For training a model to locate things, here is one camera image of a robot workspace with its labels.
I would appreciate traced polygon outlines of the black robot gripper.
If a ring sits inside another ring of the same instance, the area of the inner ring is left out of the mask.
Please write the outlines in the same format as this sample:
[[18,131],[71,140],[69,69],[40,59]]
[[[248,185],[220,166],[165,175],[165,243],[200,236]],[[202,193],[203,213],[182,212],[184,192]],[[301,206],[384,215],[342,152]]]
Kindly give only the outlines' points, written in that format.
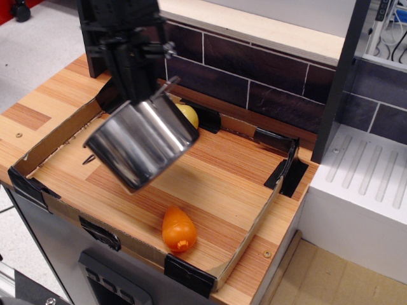
[[88,58],[103,57],[102,49],[109,43],[134,45],[138,50],[109,48],[107,67],[125,100],[150,98],[158,87],[151,58],[176,54],[158,1],[78,1],[77,8]]

